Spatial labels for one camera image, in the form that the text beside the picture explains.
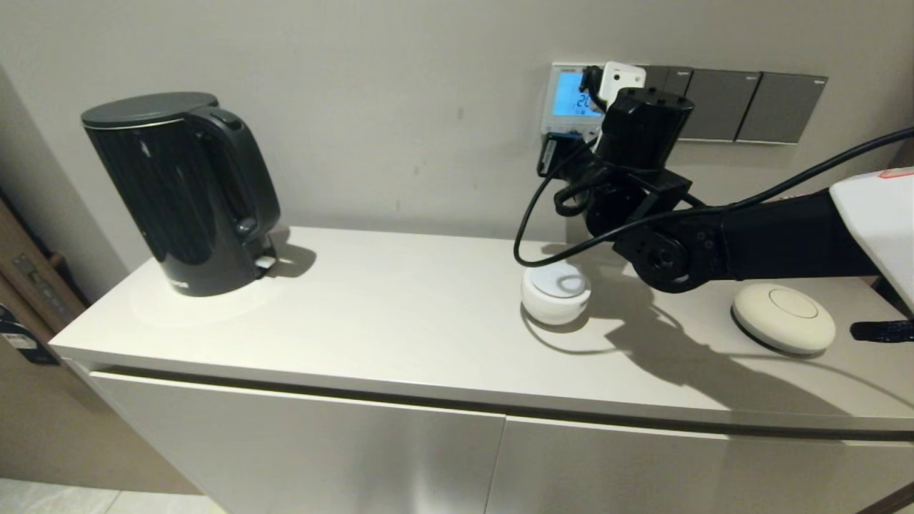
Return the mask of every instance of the thermostat display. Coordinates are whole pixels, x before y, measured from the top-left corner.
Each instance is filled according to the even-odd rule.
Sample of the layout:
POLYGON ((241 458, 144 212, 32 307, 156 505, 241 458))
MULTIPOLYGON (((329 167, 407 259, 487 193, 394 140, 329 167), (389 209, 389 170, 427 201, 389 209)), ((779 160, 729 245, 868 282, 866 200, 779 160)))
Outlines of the thermostat display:
POLYGON ((603 113, 595 111, 586 92, 578 91, 584 69, 598 63, 554 63, 549 73, 546 101, 543 105, 542 134, 594 135, 600 128, 603 113))
POLYGON ((552 105, 553 116, 602 116, 602 113, 594 110, 590 104, 590 95, 578 91, 583 76, 583 73, 570 71, 558 74, 556 100, 552 105))

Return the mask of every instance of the power plug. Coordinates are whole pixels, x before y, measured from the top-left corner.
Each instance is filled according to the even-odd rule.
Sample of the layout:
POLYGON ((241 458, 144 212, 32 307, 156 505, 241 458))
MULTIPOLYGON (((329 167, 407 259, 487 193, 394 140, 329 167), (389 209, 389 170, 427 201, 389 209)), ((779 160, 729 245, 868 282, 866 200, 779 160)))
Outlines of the power plug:
POLYGON ((603 80, 600 82, 600 98, 612 105, 619 91, 625 88, 643 88, 647 79, 647 70, 631 64, 611 60, 603 68, 603 80))

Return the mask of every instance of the black cable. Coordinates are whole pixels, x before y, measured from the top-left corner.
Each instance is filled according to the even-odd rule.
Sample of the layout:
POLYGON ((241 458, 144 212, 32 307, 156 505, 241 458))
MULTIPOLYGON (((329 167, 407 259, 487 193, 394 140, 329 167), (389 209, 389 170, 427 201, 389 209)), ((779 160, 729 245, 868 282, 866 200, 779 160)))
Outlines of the black cable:
POLYGON ((685 193, 685 195, 683 196, 683 201, 685 203, 691 205, 692 207, 707 207, 707 204, 705 202, 699 200, 698 198, 693 197, 689 193, 685 193))
POLYGON ((520 256, 520 241, 524 239, 524 232, 526 231, 526 223, 530 221, 530 215, 533 214, 533 208, 537 206, 540 195, 543 194, 543 190, 546 189, 546 186, 549 185, 549 182, 558 175, 558 171, 563 167, 567 166, 575 157, 580 155, 581 152, 589 150, 597 143, 597 138, 594 137, 589 142, 584 145, 581 145, 579 148, 573 150, 568 157, 566 157, 562 162, 558 163, 556 167, 549 170, 546 173, 546 176, 543 178, 543 182, 537 188, 537 192, 533 194, 533 197, 530 199, 530 203, 526 206, 526 212, 524 213, 524 218, 520 221, 520 227, 517 227, 517 235, 515 236, 515 247, 514 254, 515 259, 526 266, 525 262, 520 256))
POLYGON ((580 87, 578 91, 584 92, 587 91, 588 96, 590 96, 590 101, 597 106, 597 109, 600 109, 602 112, 606 113, 606 110, 609 106, 606 104, 606 101, 600 98, 600 88, 598 84, 603 82, 603 69, 599 66, 588 66, 584 69, 584 74, 581 77, 580 87))
MULTIPOLYGON (((835 166, 843 164, 844 162, 846 162, 850 159, 853 159, 854 157, 865 154, 866 152, 876 150, 877 148, 880 148, 882 146, 891 145, 892 143, 897 143, 898 141, 902 141, 904 139, 909 139, 912 137, 914 137, 914 127, 909 127, 906 129, 902 129, 902 130, 893 132, 891 134, 886 134, 886 135, 883 135, 882 137, 878 137, 871 141, 867 141, 866 143, 863 143, 861 145, 857 145, 849 150, 842 152, 841 154, 835 155, 834 157, 831 157, 830 159, 827 159, 791 178, 788 178, 787 180, 784 180, 777 186, 774 186, 768 190, 762 191, 758 195, 755 195, 755 196, 752 196, 749 198, 745 198, 739 202, 731 203, 731 204, 728 204, 725 206, 696 207, 696 208, 692 208, 692 209, 671 210, 669 212, 661 212, 659 214, 654 214, 653 216, 648 216, 647 218, 641 218, 640 220, 635 220, 635 221, 626 223, 620 227, 617 227, 613 230, 609 230, 608 232, 604 232, 599 236, 593 237, 587 241, 584 241, 583 243, 572 246, 571 248, 569 248, 563 252, 559 252, 559 253, 552 255, 550 257, 547 257, 545 259, 540 259, 539 261, 526 261, 520 256, 520 241, 521 241, 521 237, 524 234, 524 229, 526 228, 526 221, 530 217, 530 212, 533 211, 533 207, 536 205, 537 200, 539 199, 539 195, 542 193, 542 190, 545 188, 545 185, 543 185, 543 186, 540 186, 540 189, 537 191, 537 193, 534 195, 534 197, 531 198, 530 205, 527 207, 526 215, 524 216, 524 222, 521 225, 521 230, 519 230, 517 232, 517 237, 515 239, 515 245, 514 245, 515 260, 518 263, 520 263, 528 268, 538 268, 540 266, 548 266, 552 263, 565 260, 568 257, 573 257, 581 252, 589 250, 590 248, 592 248, 602 242, 612 241, 617 236, 620 236, 625 232, 635 230, 635 229, 638 229, 645 225, 656 223, 658 221, 678 220, 678 219, 682 219, 682 218, 691 218, 694 216, 711 215, 711 214, 726 214, 727 212, 730 212, 732 210, 745 209, 748 207, 752 207, 754 205, 760 204, 761 202, 763 202, 765 200, 774 198, 774 197, 778 196, 780 193, 786 191, 787 189, 790 189, 791 187, 796 187, 796 186, 800 185, 802 182, 809 180, 810 178, 816 177, 817 175, 821 175, 825 171, 828 171, 829 169, 832 169, 835 166)), ((569 159, 566 159, 565 161, 563 161, 560 166, 565 165, 569 161, 569 159)))
POLYGON ((582 169, 586 169, 586 171, 581 174, 581 179, 569 183, 566 187, 556 192, 552 198, 552 203, 556 207, 556 214, 559 216, 564 216, 565 218, 578 216, 587 209, 588 204, 592 201, 593 189, 608 183, 610 180, 611 174, 607 173, 607 169, 601 161, 598 164, 591 162, 582 169), (578 203, 574 205, 565 203, 573 198, 578 200, 578 203))

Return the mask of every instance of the white cabinet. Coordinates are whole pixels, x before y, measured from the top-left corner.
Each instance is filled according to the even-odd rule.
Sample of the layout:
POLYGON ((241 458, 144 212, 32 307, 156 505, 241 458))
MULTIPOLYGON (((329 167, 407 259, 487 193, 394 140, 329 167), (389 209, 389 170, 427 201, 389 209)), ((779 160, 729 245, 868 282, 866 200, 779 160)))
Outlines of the white cabinet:
POLYGON ((90 377, 230 514, 480 514, 505 422, 479 412, 90 377))
POLYGON ((914 479, 914 446, 508 417, 490 514, 850 513, 914 479))

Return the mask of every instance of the gray switch panel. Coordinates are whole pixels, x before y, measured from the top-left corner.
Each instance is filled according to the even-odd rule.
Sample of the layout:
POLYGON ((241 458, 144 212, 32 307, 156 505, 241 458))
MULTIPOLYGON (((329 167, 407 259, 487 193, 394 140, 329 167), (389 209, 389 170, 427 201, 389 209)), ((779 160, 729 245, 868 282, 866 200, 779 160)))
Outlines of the gray switch panel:
POLYGON ((737 141, 799 142, 826 82, 826 77, 763 72, 737 141))
POLYGON ((695 103, 695 110, 679 136, 735 140, 760 76, 758 71, 694 70, 685 96, 695 103))
POLYGON ((690 80, 692 80, 691 68, 670 68, 662 91, 683 96, 686 94, 690 80))
POLYGON ((665 91, 664 84, 666 84, 666 77, 670 69, 666 66, 643 66, 643 68, 644 71, 647 71, 647 77, 644 79, 644 88, 656 88, 659 91, 665 91))
POLYGON ((647 79, 644 80, 645 88, 656 88, 659 91, 678 95, 686 94, 689 79, 692 78, 691 68, 653 65, 643 68, 647 71, 647 79))

